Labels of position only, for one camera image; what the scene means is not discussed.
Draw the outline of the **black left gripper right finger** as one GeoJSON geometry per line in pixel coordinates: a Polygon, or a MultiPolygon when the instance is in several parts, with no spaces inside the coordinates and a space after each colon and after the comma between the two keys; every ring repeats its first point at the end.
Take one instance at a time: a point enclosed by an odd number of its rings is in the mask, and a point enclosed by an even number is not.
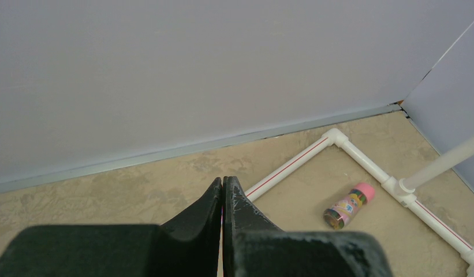
{"type": "Polygon", "coordinates": [[[235,176],[222,184],[224,276],[392,276],[371,235],[283,231],[245,195],[235,176]]]}

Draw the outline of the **pink capped candy bottle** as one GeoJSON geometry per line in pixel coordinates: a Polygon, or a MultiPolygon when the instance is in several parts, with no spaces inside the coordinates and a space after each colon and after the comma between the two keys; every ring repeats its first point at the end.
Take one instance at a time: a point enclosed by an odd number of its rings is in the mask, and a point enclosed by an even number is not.
{"type": "Polygon", "coordinates": [[[343,229],[374,197],[375,189],[370,184],[358,183],[343,199],[323,212],[323,219],[334,230],[343,229]]]}

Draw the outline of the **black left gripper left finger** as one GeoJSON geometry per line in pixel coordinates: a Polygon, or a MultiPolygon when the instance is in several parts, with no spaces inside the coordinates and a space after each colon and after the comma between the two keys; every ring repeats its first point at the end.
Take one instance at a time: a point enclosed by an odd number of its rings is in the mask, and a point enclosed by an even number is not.
{"type": "Polygon", "coordinates": [[[40,225],[0,257],[0,276],[216,276],[222,181],[162,225],[40,225]]]}

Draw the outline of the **white PVC pipe frame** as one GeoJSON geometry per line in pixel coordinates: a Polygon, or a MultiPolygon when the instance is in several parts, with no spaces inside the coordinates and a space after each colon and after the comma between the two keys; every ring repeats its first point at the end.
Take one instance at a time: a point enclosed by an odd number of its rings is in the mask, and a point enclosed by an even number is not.
{"type": "Polygon", "coordinates": [[[474,276],[474,246],[469,244],[445,222],[433,214],[417,200],[414,194],[416,188],[419,186],[424,185],[427,181],[473,156],[474,136],[447,151],[410,177],[396,179],[388,175],[388,173],[375,164],[366,154],[361,152],[339,129],[332,128],[308,148],[301,151],[295,157],[291,158],[291,160],[248,189],[245,195],[250,201],[256,200],[304,163],[331,145],[336,145],[345,151],[354,161],[374,177],[391,197],[397,200],[403,207],[412,211],[419,219],[453,247],[460,254],[461,258],[468,263],[467,275],[474,276]]]}

